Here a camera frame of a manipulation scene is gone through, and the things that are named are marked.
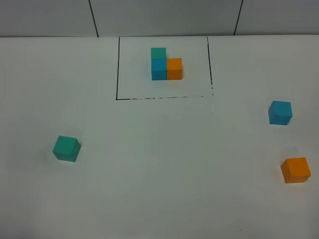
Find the blue template block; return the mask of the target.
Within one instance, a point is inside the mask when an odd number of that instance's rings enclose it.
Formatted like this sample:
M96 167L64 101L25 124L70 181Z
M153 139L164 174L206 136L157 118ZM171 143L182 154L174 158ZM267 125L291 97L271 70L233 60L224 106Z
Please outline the blue template block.
M152 80L167 80L167 61L166 59L151 59Z

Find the orange template block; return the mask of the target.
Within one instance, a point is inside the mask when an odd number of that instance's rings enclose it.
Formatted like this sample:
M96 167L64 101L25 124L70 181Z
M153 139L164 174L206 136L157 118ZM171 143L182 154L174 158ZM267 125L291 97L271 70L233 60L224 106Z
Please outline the orange template block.
M183 69L181 58L167 58L166 65L168 80L182 80Z

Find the green template block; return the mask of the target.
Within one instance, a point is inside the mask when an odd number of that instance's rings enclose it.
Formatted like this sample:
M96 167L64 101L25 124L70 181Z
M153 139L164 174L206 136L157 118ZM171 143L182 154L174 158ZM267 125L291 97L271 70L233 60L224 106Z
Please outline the green template block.
M166 48L151 48L151 59L165 59Z

